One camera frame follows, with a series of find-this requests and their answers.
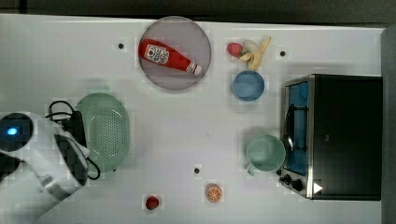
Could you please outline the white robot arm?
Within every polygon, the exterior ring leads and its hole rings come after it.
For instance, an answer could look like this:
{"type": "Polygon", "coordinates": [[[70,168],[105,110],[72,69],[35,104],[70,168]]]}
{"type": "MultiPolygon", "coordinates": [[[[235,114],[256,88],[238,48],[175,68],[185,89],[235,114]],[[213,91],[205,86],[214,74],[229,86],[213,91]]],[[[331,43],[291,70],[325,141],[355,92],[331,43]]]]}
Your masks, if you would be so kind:
{"type": "Polygon", "coordinates": [[[88,180],[86,146],[34,113],[1,114],[1,154],[19,163],[1,180],[1,224],[34,224],[88,180]]]}

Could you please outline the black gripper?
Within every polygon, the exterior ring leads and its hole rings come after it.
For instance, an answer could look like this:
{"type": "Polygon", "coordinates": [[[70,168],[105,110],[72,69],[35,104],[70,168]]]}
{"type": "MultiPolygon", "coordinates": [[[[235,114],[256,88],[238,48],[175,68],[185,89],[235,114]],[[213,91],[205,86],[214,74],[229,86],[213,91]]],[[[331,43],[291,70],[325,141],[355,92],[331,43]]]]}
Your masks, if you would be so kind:
{"type": "Polygon", "coordinates": [[[87,146],[82,114],[74,111],[69,119],[62,122],[63,129],[76,139],[82,146],[87,146]]]}

